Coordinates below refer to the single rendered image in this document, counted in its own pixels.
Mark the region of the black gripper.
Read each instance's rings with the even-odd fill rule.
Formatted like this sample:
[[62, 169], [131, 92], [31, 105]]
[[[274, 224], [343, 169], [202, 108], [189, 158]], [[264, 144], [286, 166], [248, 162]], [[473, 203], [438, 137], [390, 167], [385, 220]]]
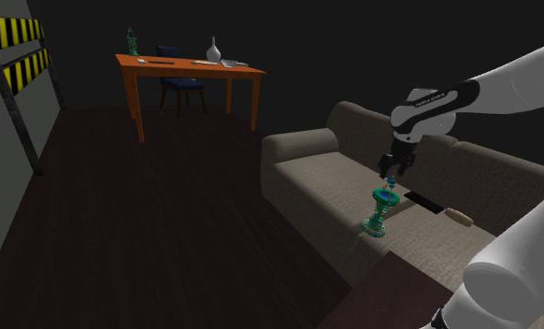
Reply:
[[395, 165], [399, 166], [397, 175], [403, 176], [414, 164], [416, 146], [416, 143], [408, 143], [394, 138], [389, 154], [384, 154], [379, 159], [379, 176], [385, 179], [389, 169]]

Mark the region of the green blue ornate figure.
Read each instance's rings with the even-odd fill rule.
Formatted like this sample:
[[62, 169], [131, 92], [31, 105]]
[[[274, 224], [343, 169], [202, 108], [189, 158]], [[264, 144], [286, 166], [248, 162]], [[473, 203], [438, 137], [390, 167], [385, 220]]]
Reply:
[[391, 207], [395, 207], [400, 202], [400, 197], [394, 192], [395, 176], [389, 176], [385, 181], [386, 183], [381, 188], [377, 188], [372, 193], [372, 197], [376, 201], [373, 215], [361, 224], [363, 231], [368, 236], [384, 237], [386, 233], [386, 227], [383, 224], [384, 216]]

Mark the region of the black flat remote control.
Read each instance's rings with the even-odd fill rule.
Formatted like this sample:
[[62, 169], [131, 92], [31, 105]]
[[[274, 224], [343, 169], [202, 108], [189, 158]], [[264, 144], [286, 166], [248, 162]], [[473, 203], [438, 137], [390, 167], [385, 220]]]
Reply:
[[412, 202], [416, 203], [417, 205], [420, 205], [426, 209], [428, 209], [429, 211], [435, 213], [435, 214], [438, 214], [442, 211], [445, 210], [445, 208], [443, 208], [442, 206], [436, 204], [435, 202], [415, 193], [415, 192], [408, 192], [408, 193], [405, 193], [405, 197], [409, 200], [411, 200]]

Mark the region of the beige fabric sofa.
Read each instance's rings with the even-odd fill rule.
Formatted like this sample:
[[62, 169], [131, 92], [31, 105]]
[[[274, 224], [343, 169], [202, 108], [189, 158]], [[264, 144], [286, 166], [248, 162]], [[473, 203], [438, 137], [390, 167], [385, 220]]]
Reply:
[[[340, 102], [322, 129], [262, 142], [263, 196], [349, 283], [393, 252], [450, 290], [471, 259], [544, 200], [544, 166], [451, 136], [426, 136], [414, 165], [396, 177], [400, 202], [384, 237], [362, 222], [384, 181], [378, 162], [393, 141], [387, 116]], [[415, 192], [470, 217], [466, 227], [405, 197]]]

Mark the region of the tan wooden cylinder tool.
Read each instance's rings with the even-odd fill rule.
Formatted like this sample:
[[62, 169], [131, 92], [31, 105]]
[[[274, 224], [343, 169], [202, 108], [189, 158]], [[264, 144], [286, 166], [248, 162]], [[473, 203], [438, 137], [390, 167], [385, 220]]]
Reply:
[[444, 214], [455, 222], [458, 222], [466, 227], [470, 227], [474, 223], [474, 221], [470, 217], [450, 207], [447, 207], [444, 210]]

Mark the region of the dark blue chair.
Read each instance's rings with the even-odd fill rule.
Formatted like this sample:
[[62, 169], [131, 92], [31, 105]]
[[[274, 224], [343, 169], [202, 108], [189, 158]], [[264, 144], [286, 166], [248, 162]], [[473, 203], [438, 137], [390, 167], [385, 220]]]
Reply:
[[[182, 58], [182, 48], [181, 47], [171, 47], [171, 46], [156, 46], [156, 54], [158, 57], [167, 57], [167, 58]], [[162, 94], [159, 108], [162, 108], [165, 103], [166, 92], [168, 90], [173, 90], [177, 93], [177, 118], [180, 117], [180, 106], [181, 106], [181, 97], [185, 95], [186, 106], [190, 105], [190, 93], [198, 93], [202, 108], [204, 112], [207, 112], [207, 106], [205, 103], [204, 90], [205, 86], [198, 82], [196, 79], [192, 78], [161, 78], [162, 85]]]

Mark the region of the orange wooden table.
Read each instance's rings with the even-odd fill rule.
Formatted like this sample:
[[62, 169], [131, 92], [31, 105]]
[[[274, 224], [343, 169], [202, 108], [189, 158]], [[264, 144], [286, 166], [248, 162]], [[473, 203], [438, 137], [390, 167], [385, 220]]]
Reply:
[[249, 79], [252, 82], [251, 130], [255, 130], [261, 78], [265, 75], [265, 71], [247, 66], [226, 67], [222, 64], [198, 64], [193, 59], [133, 56], [130, 54], [116, 54], [116, 59], [122, 70], [130, 116], [136, 122], [140, 143], [145, 141], [145, 137], [137, 88], [138, 77], [224, 79], [226, 81], [227, 114], [231, 112], [232, 81], [234, 79]]

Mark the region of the yellow black striped barrier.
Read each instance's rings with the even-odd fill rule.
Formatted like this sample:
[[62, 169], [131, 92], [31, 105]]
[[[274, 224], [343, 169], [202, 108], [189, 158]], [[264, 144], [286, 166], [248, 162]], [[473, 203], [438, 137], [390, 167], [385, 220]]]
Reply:
[[47, 71], [61, 110], [66, 109], [65, 101], [41, 21], [0, 17], [0, 50], [10, 49], [32, 41], [37, 41], [40, 48], [5, 64], [0, 61], [0, 94], [33, 173], [36, 176], [42, 176], [44, 172], [39, 162], [39, 156], [15, 97], [41, 73]]

